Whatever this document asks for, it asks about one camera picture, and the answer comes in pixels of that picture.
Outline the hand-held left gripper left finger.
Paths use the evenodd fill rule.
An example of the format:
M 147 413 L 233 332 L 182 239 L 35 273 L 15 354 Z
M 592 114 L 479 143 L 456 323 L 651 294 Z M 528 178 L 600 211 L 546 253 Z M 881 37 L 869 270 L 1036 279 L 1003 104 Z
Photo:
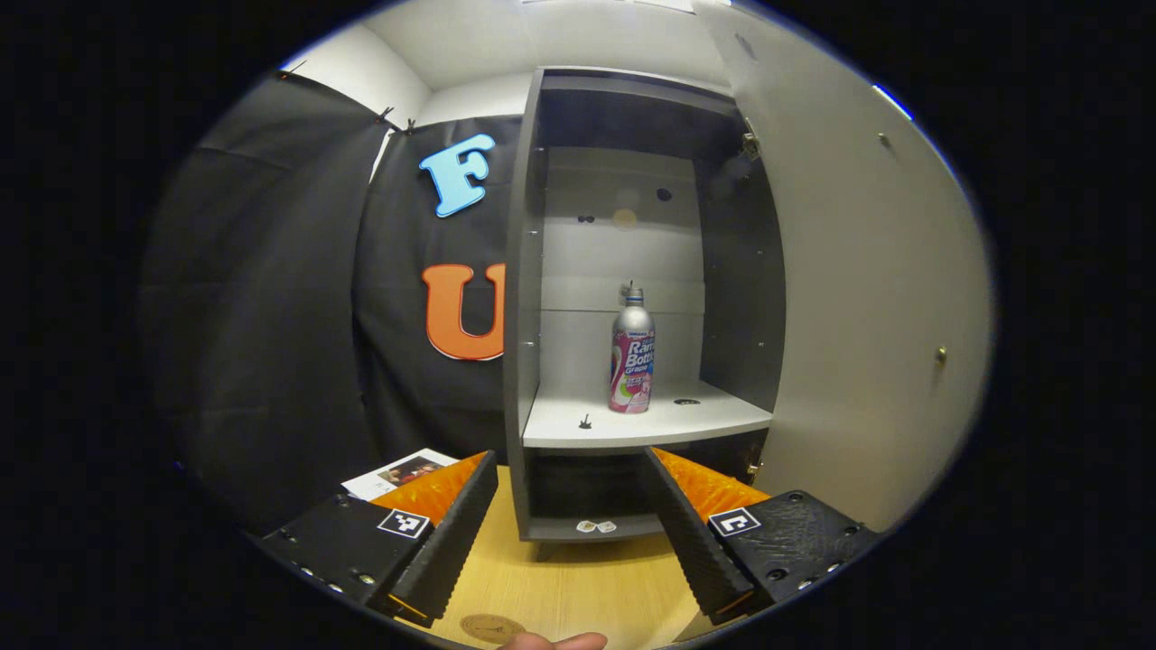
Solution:
M 430 628 L 445 616 L 498 485 L 487 450 L 381 497 L 334 495 L 257 547 L 351 605 Z

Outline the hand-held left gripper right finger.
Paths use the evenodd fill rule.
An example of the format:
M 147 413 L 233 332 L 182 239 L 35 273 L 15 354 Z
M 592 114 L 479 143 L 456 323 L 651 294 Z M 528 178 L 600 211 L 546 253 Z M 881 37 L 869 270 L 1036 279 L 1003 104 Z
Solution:
M 881 538 L 807 492 L 770 497 L 655 446 L 643 455 L 643 486 L 712 625 L 817 588 Z

